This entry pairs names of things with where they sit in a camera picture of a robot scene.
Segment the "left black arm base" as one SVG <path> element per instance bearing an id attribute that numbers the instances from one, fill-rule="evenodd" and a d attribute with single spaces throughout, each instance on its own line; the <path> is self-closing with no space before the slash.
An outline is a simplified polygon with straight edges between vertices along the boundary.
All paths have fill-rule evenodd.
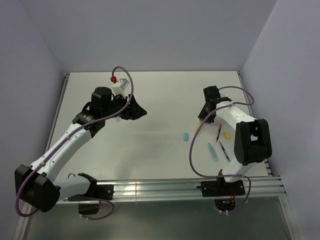
<path id="1" fill-rule="evenodd" d="M 97 203 L 79 203 L 78 212 L 83 217 L 92 219 L 102 219 L 110 216 L 115 210 L 115 205 L 111 202 L 114 194 L 114 186 L 112 184 L 98 184 L 90 193 L 78 194 L 68 197 L 69 202 L 97 201 Z M 99 210 L 102 210 L 102 203 L 108 203 L 111 206 L 109 213 L 105 216 L 95 217 Z"/>

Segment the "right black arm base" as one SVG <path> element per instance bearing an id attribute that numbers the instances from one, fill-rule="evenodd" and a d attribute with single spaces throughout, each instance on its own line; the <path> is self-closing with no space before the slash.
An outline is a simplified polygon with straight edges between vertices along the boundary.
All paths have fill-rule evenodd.
<path id="1" fill-rule="evenodd" d="M 196 188 L 201 189 L 203 197 L 244 196 L 246 193 L 242 180 L 235 182 L 225 182 L 223 179 L 202 181 Z"/>

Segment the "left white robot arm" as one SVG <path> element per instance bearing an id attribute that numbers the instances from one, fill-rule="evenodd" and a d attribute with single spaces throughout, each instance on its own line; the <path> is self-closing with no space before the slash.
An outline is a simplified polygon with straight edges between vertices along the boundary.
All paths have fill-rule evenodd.
<path id="1" fill-rule="evenodd" d="M 108 87 L 97 87 L 65 134 L 38 160 L 29 166 L 21 164 L 15 170 L 16 212 L 21 217 L 28 216 L 20 211 L 20 201 L 45 213 L 65 198 L 95 198 L 98 181 L 94 177 L 79 173 L 71 180 L 58 182 L 58 174 L 73 155 L 106 125 L 106 120 L 116 117 L 137 120 L 145 115 L 147 111 L 137 103 L 132 93 L 125 96 Z"/>

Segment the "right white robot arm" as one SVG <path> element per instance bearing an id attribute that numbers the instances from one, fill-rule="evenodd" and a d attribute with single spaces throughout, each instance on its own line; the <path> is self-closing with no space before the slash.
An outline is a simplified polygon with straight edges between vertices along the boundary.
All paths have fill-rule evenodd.
<path id="1" fill-rule="evenodd" d="M 253 105 L 253 96 L 243 88 L 234 86 L 246 93 L 250 102 L 232 100 L 220 93 L 220 90 L 229 88 L 218 88 L 215 85 L 204 88 L 205 103 L 198 115 L 198 119 L 206 124 L 213 123 L 219 117 L 234 130 L 233 158 L 220 170 L 220 180 L 216 183 L 216 189 L 222 195 L 229 194 L 234 188 L 233 182 L 240 180 L 254 165 L 272 155 L 267 120 L 256 119 L 239 108 Z"/>

